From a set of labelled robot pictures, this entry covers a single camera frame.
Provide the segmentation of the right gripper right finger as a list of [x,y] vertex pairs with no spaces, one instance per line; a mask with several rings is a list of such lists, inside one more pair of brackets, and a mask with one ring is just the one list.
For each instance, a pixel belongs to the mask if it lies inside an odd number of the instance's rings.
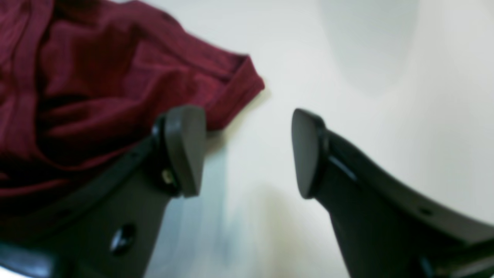
[[323,119],[295,109],[298,190],[328,211],[352,278],[492,278],[493,226],[409,188]]

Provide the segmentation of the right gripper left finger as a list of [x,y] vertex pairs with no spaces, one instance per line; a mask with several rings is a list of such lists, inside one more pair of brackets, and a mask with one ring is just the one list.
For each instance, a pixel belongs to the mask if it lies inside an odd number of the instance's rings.
[[1,224],[1,277],[143,277],[169,201],[200,193],[205,149],[203,108],[161,114],[90,183]]

